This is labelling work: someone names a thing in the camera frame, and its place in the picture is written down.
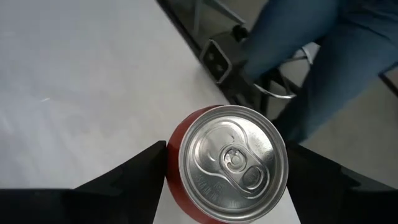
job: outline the can lid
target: can lid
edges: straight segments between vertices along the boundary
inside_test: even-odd
[[[178,165],[192,202],[228,223],[268,213],[284,193],[288,174],[285,144],[272,123],[232,105],[213,108],[191,124]]]

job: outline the red can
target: red can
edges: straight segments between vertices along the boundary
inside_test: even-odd
[[[251,222],[276,205],[286,186],[283,140],[249,108],[216,105],[193,112],[177,126],[167,150],[170,191],[199,223]]]

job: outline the gray floor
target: gray floor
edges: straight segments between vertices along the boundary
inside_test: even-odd
[[[192,29],[192,7],[188,0],[171,0],[183,23]],[[223,0],[252,27],[266,0]],[[200,33],[203,44],[216,33],[230,29],[234,23],[204,6]],[[317,46],[309,46],[315,54]],[[283,68],[294,82],[301,83],[308,72],[305,62]],[[398,72],[389,77],[398,84]],[[274,118],[287,102],[273,99],[269,117]],[[380,81],[374,82],[357,98],[351,100],[329,122],[324,124],[304,146],[360,174],[398,188],[398,98]]]

